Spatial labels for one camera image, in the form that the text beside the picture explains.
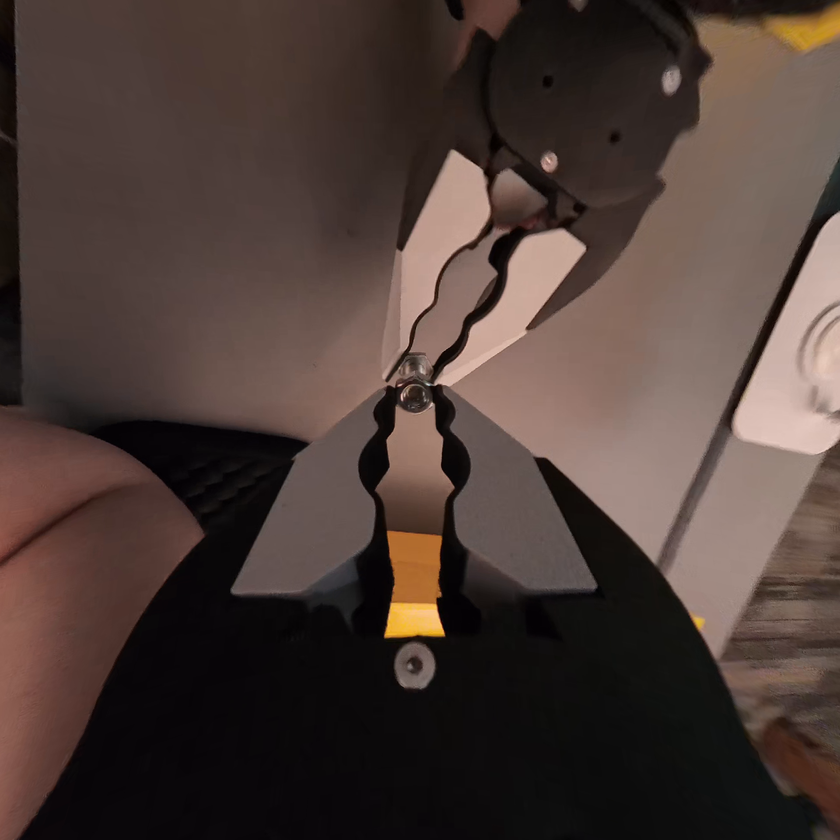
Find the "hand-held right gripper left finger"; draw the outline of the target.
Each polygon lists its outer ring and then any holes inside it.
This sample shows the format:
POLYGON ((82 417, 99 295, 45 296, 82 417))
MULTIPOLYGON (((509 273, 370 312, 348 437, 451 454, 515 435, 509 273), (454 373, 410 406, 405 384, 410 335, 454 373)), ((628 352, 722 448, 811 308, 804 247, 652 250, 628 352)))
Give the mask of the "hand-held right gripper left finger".
POLYGON ((294 457, 232 595, 330 606, 357 634, 384 633, 394 574, 377 488, 395 412, 381 388, 294 457))

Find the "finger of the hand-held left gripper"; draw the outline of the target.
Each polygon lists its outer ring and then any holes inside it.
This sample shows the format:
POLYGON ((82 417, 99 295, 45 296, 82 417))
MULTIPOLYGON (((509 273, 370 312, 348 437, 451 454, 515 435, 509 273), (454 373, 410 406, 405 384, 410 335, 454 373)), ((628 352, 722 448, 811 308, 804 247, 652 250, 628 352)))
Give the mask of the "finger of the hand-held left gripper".
POLYGON ((465 320, 487 303, 499 232, 490 221, 483 171, 449 152, 406 244, 395 253, 382 339, 382 379, 396 381, 405 354, 430 363, 456 343, 465 320))
POLYGON ((440 365, 437 383, 456 384, 519 341, 585 253, 585 244, 565 229, 526 236, 499 274, 497 301, 469 326, 464 348, 440 365))

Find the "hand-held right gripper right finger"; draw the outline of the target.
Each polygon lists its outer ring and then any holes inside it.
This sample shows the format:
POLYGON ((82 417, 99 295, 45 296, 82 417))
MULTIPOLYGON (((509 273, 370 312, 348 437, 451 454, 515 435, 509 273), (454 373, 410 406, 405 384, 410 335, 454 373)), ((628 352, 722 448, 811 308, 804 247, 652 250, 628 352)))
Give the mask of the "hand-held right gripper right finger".
POLYGON ((434 388, 444 508, 437 611, 446 634, 478 634, 498 615, 597 582, 536 458, 445 386, 434 388))

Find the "yellow plastic bin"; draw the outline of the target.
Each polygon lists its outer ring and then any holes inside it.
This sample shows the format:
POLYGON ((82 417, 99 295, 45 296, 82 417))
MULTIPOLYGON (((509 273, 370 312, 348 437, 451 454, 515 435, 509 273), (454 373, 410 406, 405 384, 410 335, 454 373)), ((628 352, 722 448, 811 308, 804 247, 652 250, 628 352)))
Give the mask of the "yellow plastic bin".
POLYGON ((821 12, 767 17, 764 29, 792 50, 806 53, 839 40, 839 3, 821 12))
MULTIPOLYGON (((395 582, 386 637, 476 637, 491 630, 490 621, 483 621, 469 603, 439 606, 440 536, 389 531, 387 542, 395 582)), ((691 621, 701 634, 704 619, 686 612, 663 575, 632 540, 621 537, 599 545, 598 550, 591 561, 601 588, 593 596, 583 596, 583 606, 601 606, 612 595, 621 602, 651 602, 653 606, 630 611, 630 617, 659 617, 666 627, 678 629, 687 628, 691 621)))

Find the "steel hex bolt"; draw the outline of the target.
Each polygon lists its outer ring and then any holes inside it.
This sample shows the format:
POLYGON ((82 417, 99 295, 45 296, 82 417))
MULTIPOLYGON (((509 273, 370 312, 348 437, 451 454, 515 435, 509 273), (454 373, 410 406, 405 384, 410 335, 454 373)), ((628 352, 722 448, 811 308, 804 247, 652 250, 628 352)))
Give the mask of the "steel hex bolt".
POLYGON ((434 387, 419 377, 399 380, 395 385, 396 404, 403 411, 417 415, 434 407, 434 387))

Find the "person's right forearm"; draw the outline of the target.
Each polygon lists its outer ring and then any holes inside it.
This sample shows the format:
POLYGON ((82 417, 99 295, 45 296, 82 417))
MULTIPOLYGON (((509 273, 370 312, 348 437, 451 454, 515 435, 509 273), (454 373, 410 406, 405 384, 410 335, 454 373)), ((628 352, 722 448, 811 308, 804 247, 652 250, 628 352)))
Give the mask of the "person's right forearm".
POLYGON ((19 838, 203 531, 160 478, 100 439, 2 407, 1 450, 1 836, 19 838))

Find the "person's left hand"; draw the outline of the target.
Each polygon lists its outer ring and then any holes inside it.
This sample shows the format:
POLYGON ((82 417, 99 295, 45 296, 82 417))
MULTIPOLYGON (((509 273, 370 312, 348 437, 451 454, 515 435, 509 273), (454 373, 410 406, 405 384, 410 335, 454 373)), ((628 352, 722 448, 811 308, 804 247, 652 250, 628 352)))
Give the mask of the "person's left hand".
POLYGON ((454 68, 457 68, 477 30, 498 39, 510 21, 518 14, 519 1, 461 1, 462 15, 458 20, 458 38, 455 48, 454 68))

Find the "white metal stand base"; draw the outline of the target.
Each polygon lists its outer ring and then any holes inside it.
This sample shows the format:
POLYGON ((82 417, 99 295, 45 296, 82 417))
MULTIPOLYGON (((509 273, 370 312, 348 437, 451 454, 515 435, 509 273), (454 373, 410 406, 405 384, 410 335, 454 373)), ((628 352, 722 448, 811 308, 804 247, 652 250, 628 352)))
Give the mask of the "white metal stand base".
POLYGON ((816 234, 731 420, 744 442, 820 455, 839 439, 839 214, 816 234))

